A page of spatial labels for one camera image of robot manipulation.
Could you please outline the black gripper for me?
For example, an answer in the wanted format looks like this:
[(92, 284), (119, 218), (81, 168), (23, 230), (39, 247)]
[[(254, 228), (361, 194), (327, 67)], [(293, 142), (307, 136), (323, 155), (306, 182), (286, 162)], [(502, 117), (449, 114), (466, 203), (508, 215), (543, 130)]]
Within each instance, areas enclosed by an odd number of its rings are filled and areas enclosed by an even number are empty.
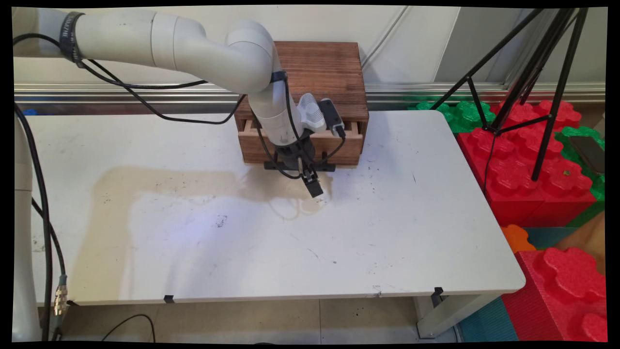
[(312, 198), (323, 195), (323, 188), (314, 165), (316, 150), (311, 140), (301, 140), (287, 146), (275, 145), (275, 163), (282, 170), (299, 170), (302, 163), (301, 179)]

